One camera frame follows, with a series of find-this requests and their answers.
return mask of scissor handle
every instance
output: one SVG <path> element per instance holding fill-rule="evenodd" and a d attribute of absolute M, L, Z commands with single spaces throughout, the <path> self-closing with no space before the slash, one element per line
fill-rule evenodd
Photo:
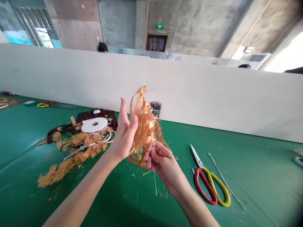
<path fill-rule="evenodd" d="M 230 204 L 231 204 L 231 200 L 230 200 L 230 195 L 228 193 L 228 190 L 226 189 L 224 184 L 220 181 L 220 179 L 215 174 L 213 174 L 212 172 L 211 172 L 211 176 L 215 179 L 215 181 L 218 183 L 218 185 L 220 185 L 220 187 L 221 187 L 221 189 L 224 193 L 224 196 L 225 196 L 225 202 L 222 202 L 222 200 L 218 196 L 218 193 L 216 191 L 216 188 L 215 188 L 214 182 L 212 180 L 212 177 L 210 177 L 209 181 L 211 182 L 211 187 L 212 187 L 212 189 L 213 189 L 213 191 L 214 191 L 214 193 L 215 193 L 215 195 L 218 199 L 219 204 L 223 207 L 229 207 Z"/>
<path fill-rule="evenodd" d="M 211 175 L 209 173 L 209 171 L 206 169 L 206 173 L 208 175 L 208 178 L 211 179 Z M 201 176 L 204 184 L 206 185 L 209 193 L 211 194 L 211 197 L 212 197 L 212 200 L 210 200 L 205 194 L 204 192 L 202 191 L 201 187 L 200 187 L 200 184 L 199 184 L 199 176 Z M 196 169 L 196 175 L 195 175 L 195 180 L 196 180 L 196 186 L 198 188 L 198 191 L 199 193 L 203 196 L 203 198 L 208 202 L 210 203 L 211 205 L 217 205 L 218 204 L 218 199 L 215 195 L 215 192 L 213 191 L 213 189 L 211 188 L 211 186 L 209 185 L 207 179 L 205 178 L 204 174 L 202 173 L 202 169 L 201 168 L 197 168 Z"/>
<path fill-rule="evenodd" d="M 48 107 L 49 105 L 48 104 L 45 104 L 45 103 L 39 103 L 38 105 L 37 105 L 37 107 L 39 107 L 39 108 L 43 108 L 43 107 Z"/>
<path fill-rule="evenodd" d="M 54 104 L 53 101 L 44 101 L 43 103 L 48 104 L 48 105 L 53 105 Z"/>

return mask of green tabletop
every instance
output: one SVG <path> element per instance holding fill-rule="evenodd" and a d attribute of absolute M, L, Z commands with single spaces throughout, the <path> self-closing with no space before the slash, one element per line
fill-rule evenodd
<path fill-rule="evenodd" d="M 33 98 L 16 96 L 24 101 Z M 38 108 L 23 104 L 0 110 L 0 222 L 1 226 L 41 226 L 100 158 L 87 160 L 64 179 L 37 188 L 40 174 L 62 161 L 66 153 L 56 144 L 37 146 L 56 126 L 91 108 Z M 302 144 L 246 134 L 162 121 L 166 142 L 191 186 L 196 163 L 191 143 L 203 164 L 220 179 L 211 153 L 229 187 L 248 212 L 231 196 L 230 207 L 207 207 L 221 226 L 290 226 L 300 215 L 303 168 L 293 159 Z M 155 193 L 154 174 L 122 161 L 109 175 L 82 226 L 189 226 L 174 198 Z M 159 176 L 157 190 L 167 192 Z M 202 190 L 209 195 L 201 182 Z"/>

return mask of red and yellow scissors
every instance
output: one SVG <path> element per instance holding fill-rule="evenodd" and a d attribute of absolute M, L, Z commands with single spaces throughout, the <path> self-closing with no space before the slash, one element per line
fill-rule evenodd
<path fill-rule="evenodd" d="M 192 145 L 190 145 L 192 147 L 192 151 L 193 151 L 193 155 L 195 156 L 196 158 L 196 161 L 197 161 L 197 164 L 198 164 L 198 167 L 196 169 L 196 171 L 194 171 L 193 169 L 193 172 L 195 173 L 195 183 L 196 183 L 196 186 L 198 188 L 198 191 L 199 193 L 202 195 L 202 197 L 207 201 L 209 202 L 210 204 L 212 205 L 217 205 L 218 202 L 221 206 L 223 207 L 229 207 L 230 204 L 231 204 L 231 200 L 230 200 L 230 195 L 226 189 L 226 187 L 224 186 L 224 184 L 219 180 L 219 178 L 213 174 L 212 172 L 210 173 L 208 171 L 208 169 L 206 167 L 204 167 L 202 161 L 200 160 L 199 156 L 197 155 L 195 149 L 193 148 Z M 209 179 L 209 182 L 210 184 L 208 183 L 206 177 L 204 176 L 204 174 L 202 173 L 202 170 L 204 172 L 207 173 L 207 176 L 208 176 L 208 179 Z M 199 185 L 199 176 L 201 176 L 204 184 L 206 185 L 209 193 L 211 194 L 211 197 L 212 197 L 212 200 L 210 200 L 205 194 L 204 192 L 202 191 L 200 185 Z M 213 178 L 215 179 L 215 181 L 219 184 L 219 186 L 221 187 L 223 193 L 224 193 L 224 196 L 225 196 L 225 202 L 223 202 L 219 196 L 218 196 L 218 193 L 216 191 L 216 188 L 215 188 L 215 185 L 214 185 L 214 182 L 213 182 Z"/>
<path fill-rule="evenodd" d="M 53 101 L 44 101 L 43 103 L 39 103 L 37 105 L 39 108 L 43 107 L 62 107 L 62 108 L 76 108 L 77 106 L 75 105 L 69 105 L 69 104 L 54 104 Z"/>

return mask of white divider panel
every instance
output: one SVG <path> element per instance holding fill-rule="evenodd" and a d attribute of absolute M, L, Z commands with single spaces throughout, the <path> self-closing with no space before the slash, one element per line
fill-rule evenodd
<path fill-rule="evenodd" d="M 151 59 L 147 88 L 163 120 L 303 143 L 303 75 Z"/>
<path fill-rule="evenodd" d="M 119 111 L 147 84 L 149 57 L 0 44 L 0 91 Z"/>

